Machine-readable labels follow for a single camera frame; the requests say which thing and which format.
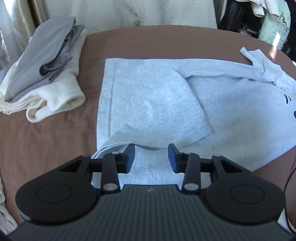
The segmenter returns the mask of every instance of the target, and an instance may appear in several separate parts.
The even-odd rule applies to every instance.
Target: white cloth
[[[43,6],[47,17],[75,16],[89,33],[162,24],[217,28],[213,0],[43,0]]]
[[[259,2],[251,1],[251,7],[254,15],[260,18],[265,15],[264,9],[273,18],[279,18],[281,16],[278,0],[259,0]]]
[[[4,234],[10,234],[18,227],[14,218],[9,214],[5,207],[5,196],[3,191],[2,179],[0,177],[0,230]]]
[[[288,220],[290,227],[292,228],[292,230],[294,232],[296,232],[296,229],[294,228],[294,226],[291,224],[290,220]],[[283,209],[283,211],[281,212],[281,215],[278,219],[278,224],[280,224],[285,230],[287,230],[289,233],[292,233],[290,231],[290,229],[288,228],[287,225],[287,221],[286,221],[286,216],[285,216],[285,210]]]
[[[279,0],[278,3],[281,16],[273,18],[268,13],[264,18],[258,39],[281,50],[290,32],[291,13],[284,0]]]
[[[83,30],[70,50],[73,58],[65,64],[52,83],[30,91],[15,103],[8,103],[4,101],[4,96],[19,59],[9,69],[0,85],[0,111],[9,115],[26,109],[27,119],[36,123],[51,115],[81,106],[85,101],[85,96],[76,78],[79,74],[79,58],[86,36],[87,31]]]
[[[181,186],[183,174],[174,174],[169,164],[169,143],[202,158],[221,154],[251,171],[290,150],[296,145],[296,81],[260,50],[241,53],[253,66],[107,59],[93,158],[134,143],[135,160],[129,174],[119,174],[121,187]],[[209,184],[206,174],[202,184]],[[93,185],[100,185],[100,174]]]

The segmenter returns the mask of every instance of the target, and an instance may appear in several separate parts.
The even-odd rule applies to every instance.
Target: ribbed black plastic
[[[176,185],[125,185],[102,196],[86,216],[55,227],[24,223],[13,241],[288,241],[276,222],[257,226],[228,223],[210,213],[196,195]]]

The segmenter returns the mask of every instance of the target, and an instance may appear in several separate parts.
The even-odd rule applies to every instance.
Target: white curtain
[[[3,68],[22,54],[4,0],[0,0],[0,34],[0,66]]]
[[[46,20],[42,0],[0,0],[0,66],[15,62]]]
[[[42,3],[47,17],[75,16],[89,33],[160,24],[217,28],[213,0],[42,0]]]

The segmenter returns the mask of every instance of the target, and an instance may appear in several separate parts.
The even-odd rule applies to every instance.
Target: folded gray towel
[[[69,51],[84,29],[75,17],[52,17],[35,31],[7,87],[5,101],[16,102],[33,89],[49,84],[72,59]]]

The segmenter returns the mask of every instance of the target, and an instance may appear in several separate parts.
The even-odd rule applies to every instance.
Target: stack of folded clothes
[[[39,122],[82,105],[85,96],[76,77],[86,36],[75,17],[52,17],[41,24],[1,83],[0,111],[27,109],[27,119]]]

